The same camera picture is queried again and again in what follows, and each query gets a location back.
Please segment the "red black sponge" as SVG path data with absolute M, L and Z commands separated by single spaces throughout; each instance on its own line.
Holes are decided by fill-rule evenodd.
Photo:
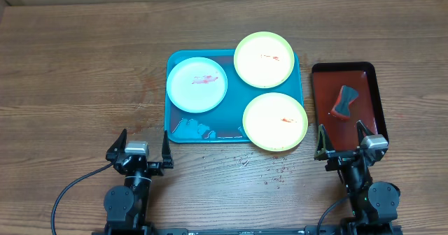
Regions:
M 351 116 L 349 107 L 357 98 L 358 92 L 354 88 L 346 85 L 341 86 L 330 114 L 341 120 L 348 120 Z

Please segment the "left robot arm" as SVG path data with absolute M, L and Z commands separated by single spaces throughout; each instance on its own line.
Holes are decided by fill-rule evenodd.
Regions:
M 105 234 L 157 234 L 153 223 L 146 221 L 149 191 L 153 176 L 163 176 L 174 167 L 167 132 L 162 141 L 162 161 L 151 162 L 145 141 L 127 141 L 124 129 L 106 152 L 106 160 L 121 175 L 123 185 L 112 187 L 104 197 Z

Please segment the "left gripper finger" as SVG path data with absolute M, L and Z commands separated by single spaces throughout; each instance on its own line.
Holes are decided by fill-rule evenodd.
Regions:
M 124 152 L 127 143 L 127 130 L 123 129 L 117 140 L 106 152 L 107 161 L 116 161 L 119 154 Z
M 174 160 L 172 158 L 171 149 L 169 147 L 167 130 L 164 131 L 164 138 L 162 142 L 162 167 L 164 169 L 174 168 Z

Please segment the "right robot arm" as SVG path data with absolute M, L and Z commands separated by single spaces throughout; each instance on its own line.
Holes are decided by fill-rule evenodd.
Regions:
M 400 189 L 393 183 L 374 182 L 369 167 L 380 161 L 389 148 L 381 134 L 373 134 L 360 120 L 356 123 L 359 144 L 354 150 L 334 149 L 326 128 L 318 126 L 318 146 L 314 159 L 325 160 L 326 171 L 336 171 L 346 188 L 346 196 L 328 207 L 319 218 L 316 234 L 401 234 L 392 222 L 398 218 Z M 333 228 L 323 229 L 325 217 L 349 201 L 353 216 L 343 218 Z

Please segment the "light blue plate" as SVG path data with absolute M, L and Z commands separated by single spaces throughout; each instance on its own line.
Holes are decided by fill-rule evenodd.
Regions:
M 228 78 L 220 64 L 206 57 L 179 62 L 167 77 L 167 95 L 187 113 L 204 113 L 217 107 L 228 90 Z

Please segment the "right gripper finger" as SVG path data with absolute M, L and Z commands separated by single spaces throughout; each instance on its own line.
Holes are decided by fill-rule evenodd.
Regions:
M 363 124 L 361 120 L 356 122 L 356 129 L 359 147 L 371 148 L 373 144 L 372 137 L 375 137 L 375 135 Z
M 335 156 L 335 149 L 330 140 L 330 137 L 323 124 L 318 126 L 317 134 L 317 148 L 314 153 L 315 160 L 327 160 L 332 159 Z

